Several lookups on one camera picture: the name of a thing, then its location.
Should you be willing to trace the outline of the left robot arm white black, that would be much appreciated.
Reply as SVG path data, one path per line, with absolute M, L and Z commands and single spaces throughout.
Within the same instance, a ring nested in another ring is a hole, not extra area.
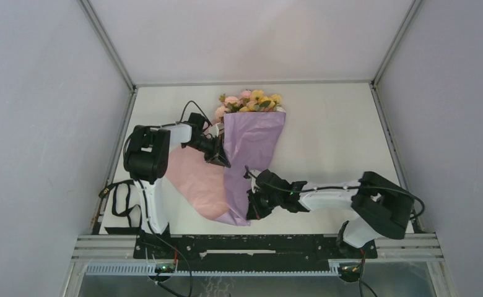
M 188 120 L 134 127 L 123 148 L 123 166 L 140 193 L 140 229 L 154 235 L 149 251 L 167 257 L 173 248 L 163 234 L 169 229 L 162 197 L 162 178 L 168 169 L 169 154 L 177 147 L 203 153 L 204 161 L 230 167 L 223 148 L 224 125 L 212 124 L 204 115 L 191 113 Z

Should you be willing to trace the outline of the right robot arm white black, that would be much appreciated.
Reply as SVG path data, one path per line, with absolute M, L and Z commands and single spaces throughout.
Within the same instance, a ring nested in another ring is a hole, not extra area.
M 357 180 L 327 185 L 290 183 L 269 170 L 249 168 L 244 178 L 251 184 L 247 192 L 249 220 L 263 219 L 276 207 L 290 213 L 353 211 L 357 218 L 344 222 L 337 236 L 337 251 L 344 257 L 354 257 L 380 237 L 404 239 L 409 222 L 425 212 L 422 199 L 373 171 L 364 172 Z

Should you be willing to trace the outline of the pink purple wrapping paper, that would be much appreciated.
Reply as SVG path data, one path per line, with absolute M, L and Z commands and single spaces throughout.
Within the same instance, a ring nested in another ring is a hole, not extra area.
M 231 166 L 206 163 L 203 153 L 179 147 L 169 154 L 165 179 L 202 217 L 248 226 L 251 183 L 243 177 L 245 170 L 270 167 L 285 119 L 286 113 L 280 111 L 226 114 L 224 150 Z

